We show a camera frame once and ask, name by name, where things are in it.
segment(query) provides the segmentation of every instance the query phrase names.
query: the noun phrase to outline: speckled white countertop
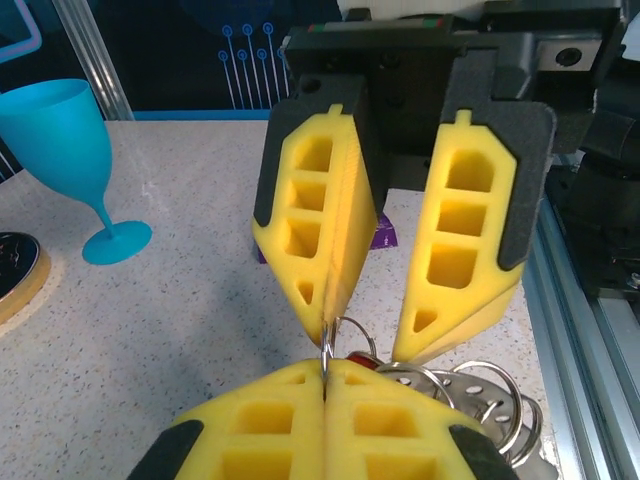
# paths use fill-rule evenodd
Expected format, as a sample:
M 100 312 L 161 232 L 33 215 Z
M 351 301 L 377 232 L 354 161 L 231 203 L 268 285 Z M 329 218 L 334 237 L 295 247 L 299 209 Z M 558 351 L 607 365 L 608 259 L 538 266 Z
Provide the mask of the speckled white countertop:
M 253 256 L 250 218 L 265 122 L 110 124 L 114 221 L 154 229 L 136 257 L 81 257 L 99 228 L 87 207 L 26 173 L 0 185 L 0 231 L 36 236 L 52 257 L 44 289 L 0 327 L 0 478 L 125 478 L 174 416 L 316 356 L 277 282 Z M 349 315 L 388 359 L 421 195 L 392 191 L 400 246 L 370 253 Z M 338 350 L 365 347 L 345 326 Z M 429 364 L 505 367 L 546 416 L 522 289 L 501 323 Z

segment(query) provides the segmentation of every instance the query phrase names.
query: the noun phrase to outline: metal frame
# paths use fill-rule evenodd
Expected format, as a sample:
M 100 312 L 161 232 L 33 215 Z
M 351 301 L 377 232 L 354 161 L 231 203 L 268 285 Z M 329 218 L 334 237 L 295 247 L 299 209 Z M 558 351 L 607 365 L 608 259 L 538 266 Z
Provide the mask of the metal frame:
M 546 199 L 523 282 L 565 478 L 640 479 L 640 324 L 585 296 Z
M 86 0 L 51 0 L 106 120 L 133 120 L 129 101 Z

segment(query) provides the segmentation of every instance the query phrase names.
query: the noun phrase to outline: plastic wine glass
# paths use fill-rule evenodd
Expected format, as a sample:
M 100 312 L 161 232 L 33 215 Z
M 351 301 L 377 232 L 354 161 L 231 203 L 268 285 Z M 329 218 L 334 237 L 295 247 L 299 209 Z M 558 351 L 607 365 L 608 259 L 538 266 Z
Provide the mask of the plastic wine glass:
M 149 225 L 113 224 L 105 209 L 111 142 L 85 80 L 50 80 L 1 94 L 0 137 L 31 175 L 98 214 L 105 228 L 85 244 L 87 262 L 118 263 L 149 243 Z

